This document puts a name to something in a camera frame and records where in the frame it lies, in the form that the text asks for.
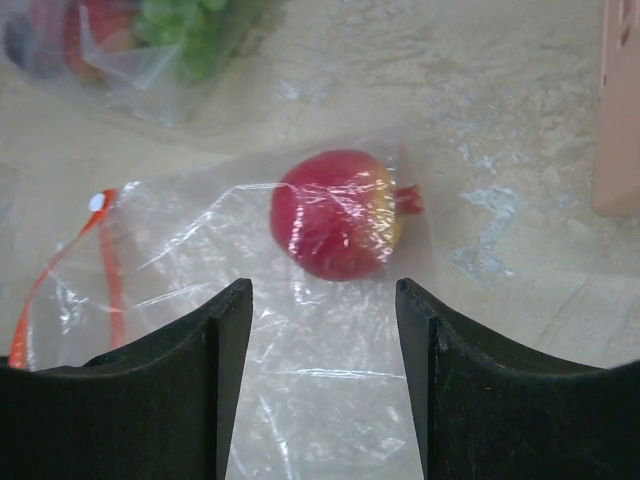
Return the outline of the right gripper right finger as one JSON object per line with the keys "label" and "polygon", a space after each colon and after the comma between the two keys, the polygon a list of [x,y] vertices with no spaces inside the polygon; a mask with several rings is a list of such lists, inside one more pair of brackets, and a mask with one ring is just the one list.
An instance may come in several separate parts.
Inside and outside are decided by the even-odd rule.
{"label": "right gripper right finger", "polygon": [[395,308],[427,479],[635,479],[639,366],[610,369],[517,343],[411,279]]}

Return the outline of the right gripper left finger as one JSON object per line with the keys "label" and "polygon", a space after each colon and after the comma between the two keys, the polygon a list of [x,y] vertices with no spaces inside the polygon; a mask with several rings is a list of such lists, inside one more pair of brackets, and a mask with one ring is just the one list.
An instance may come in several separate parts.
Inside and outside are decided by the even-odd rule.
{"label": "right gripper left finger", "polygon": [[252,315],[239,279],[82,366],[3,366],[2,477],[224,478]]}

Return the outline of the orange zip bag with apples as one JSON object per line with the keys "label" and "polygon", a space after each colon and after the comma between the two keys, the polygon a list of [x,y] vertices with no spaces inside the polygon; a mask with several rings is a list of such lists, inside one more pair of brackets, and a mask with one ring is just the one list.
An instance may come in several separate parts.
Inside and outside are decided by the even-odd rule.
{"label": "orange zip bag with apples", "polygon": [[[396,133],[326,148],[365,151],[399,187],[415,182]],[[372,275],[307,273],[274,241],[269,216],[285,172],[317,153],[238,158],[106,192],[36,281],[7,366],[82,366],[247,279],[252,326],[222,479],[419,478],[395,284],[428,263],[425,220],[406,220]]]}

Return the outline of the fake pomegranate red yellow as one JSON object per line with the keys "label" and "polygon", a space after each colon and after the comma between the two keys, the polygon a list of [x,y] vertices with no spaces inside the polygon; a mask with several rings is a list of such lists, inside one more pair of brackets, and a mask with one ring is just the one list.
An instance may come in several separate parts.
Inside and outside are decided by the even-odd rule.
{"label": "fake pomegranate red yellow", "polygon": [[271,197],[278,246],[307,273],[351,281],[380,271],[403,219],[424,210],[419,187],[399,187],[386,165],[355,149],[323,151],[284,174]]}

